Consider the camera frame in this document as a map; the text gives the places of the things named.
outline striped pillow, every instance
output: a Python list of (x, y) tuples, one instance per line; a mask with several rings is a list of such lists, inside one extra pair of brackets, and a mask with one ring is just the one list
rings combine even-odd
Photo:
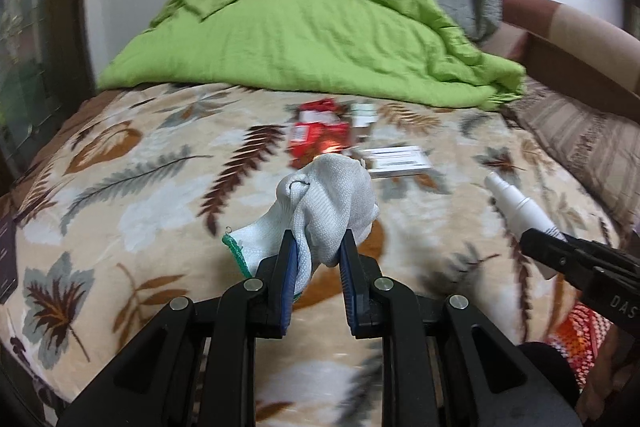
[(640, 225), (640, 125), (527, 77), (527, 94), (503, 106), (544, 150), (599, 197), (625, 235)]

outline barcode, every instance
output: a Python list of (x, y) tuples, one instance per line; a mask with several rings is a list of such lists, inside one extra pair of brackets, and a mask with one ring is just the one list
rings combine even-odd
[(306, 140), (306, 134), (308, 133), (309, 127), (306, 125), (299, 125), (293, 128), (293, 132), (291, 133), (291, 141), (292, 142), (303, 142)]
[(410, 161), (410, 162), (384, 162), (385, 166), (388, 165), (414, 165), (416, 162), (415, 161)]

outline blue gripper pad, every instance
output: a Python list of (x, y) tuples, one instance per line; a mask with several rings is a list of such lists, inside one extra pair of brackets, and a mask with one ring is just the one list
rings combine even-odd
[(282, 295), (280, 296), (280, 331), (283, 335), (287, 333), (287, 328), (291, 324), (294, 291), (298, 275), (298, 244), (294, 238), (291, 238), (289, 242), (287, 261), (287, 269), (282, 282)]
[(370, 327), (369, 282), (351, 230), (347, 230), (342, 238), (338, 258), (347, 324), (354, 337), (361, 337)]
[(351, 328), (351, 334), (355, 336), (356, 330), (356, 291), (351, 276), (351, 266), (344, 239), (338, 249), (340, 259), (340, 281), (342, 282), (342, 296), (344, 297), (344, 309), (347, 312), (347, 324)]

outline fern pattern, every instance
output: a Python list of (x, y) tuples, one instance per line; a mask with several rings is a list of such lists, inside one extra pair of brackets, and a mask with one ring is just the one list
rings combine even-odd
[(480, 124), (486, 122), (491, 115), (485, 112), (473, 112), (468, 116), (460, 119), (460, 134), (465, 138), (474, 139), (471, 131), (475, 130)]
[(440, 125), (440, 118), (427, 114), (413, 112), (401, 103), (385, 103), (378, 109), (380, 115), (389, 123), (404, 130), (415, 130), (423, 134), (429, 134), (434, 127)]
[(16, 225), (22, 227), (34, 219), (42, 210), (55, 206), (53, 197), (62, 188), (60, 183), (47, 187), (53, 172), (53, 162), (40, 172), (36, 182), (31, 187), (29, 194), (24, 198), (18, 213), (14, 217)]
[(609, 233), (609, 227), (607, 227), (607, 223), (604, 222), (604, 219), (598, 217), (598, 225), (600, 226), (600, 231), (602, 232), (602, 238), (604, 239), (605, 245), (608, 247), (612, 247), (613, 244), (611, 242), (611, 234)]
[(531, 320), (531, 295), (529, 288), (529, 277), (531, 276), (529, 258), (520, 251), (520, 245), (518, 240), (510, 232), (506, 234), (509, 239), (509, 245), (511, 248), (511, 258), (513, 259), (513, 266), (516, 273), (516, 280), (520, 287), (520, 296), (518, 298), (518, 305), (520, 308), (520, 319), (522, 320), (522, 339), (521, 341), (527, 342), (529, 338), (529, 321)]
[(420, 277), (423, 291), (428, 295), (446, 297), (452, 293), (468, 295), (478, 281), (477, 277), (484, 263), (500, 257), (492, 253), (481, 257), (478, 248), (472, 243), (465, 243), (466, 252), (453, 252), (444, 265), (443, 270), (430, 271)]
[(78, 144), (84, 140), (87, 136), (91, 134), (91, 132), (95, 129), (95, 126), (98, 123), (91, 124), (89, 127), (85, 127), (84, 129), (78, 131), (78, 134), (71, 140), (71, 150), (75, 150), (78, 147)]
[(242, 183), (249, 171), (258, 168), (268, 155), (275, 154), (274, 147), (283, 140), (281, 125), (254, 125), (247, 130), (246, 138), (240, 149), (234, 152), (231, 159), (223, 165), (211, 190), (204, 195), (199, 216), (206, 214), (207, 227), (216, 235), (218, 233), (217, 215), (226, 206), (229, 194)]
[(360, 427), (369, 418), (376, 400), (382, 395), (382, 343), (369, 345), (372, 350), (351, 380), (346, 398), (340, 403), (336, 427)]
[(69, 224), (78, 215), (78, 212), (96, 201), (113, 201), (118, 196), (138, 194), (147, 185), (175, 176), (184, 167), (187, 160), (211, 157), (211, 155), (192, 156), (191, 148), (185, 145), (180, 152), (163, 154), (155, 161), (139, 163), (132, 168), (115, 172), (78, 194), (60, 220), (60, 231), (66, 235)]

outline red package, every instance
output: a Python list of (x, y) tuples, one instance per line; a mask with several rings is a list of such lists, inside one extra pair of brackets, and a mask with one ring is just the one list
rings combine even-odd
[(306, 102), (300, 105), (300, 111), (331, 111), (335, 112), (338, 106), (333, 98), (323, 98), (315, 102)]
[(324, 124), (320, 122), (295, 124), (289, 136), (290, 155), (300, 158), (318, 140), (323, 129)]
[(316, 156), (340, 152), (349, 146), (349, 124), (345, 122), (336, 125), (297, 123), (289, 140), (289, 153), (294, 157), (291, 166), (302, 169)]

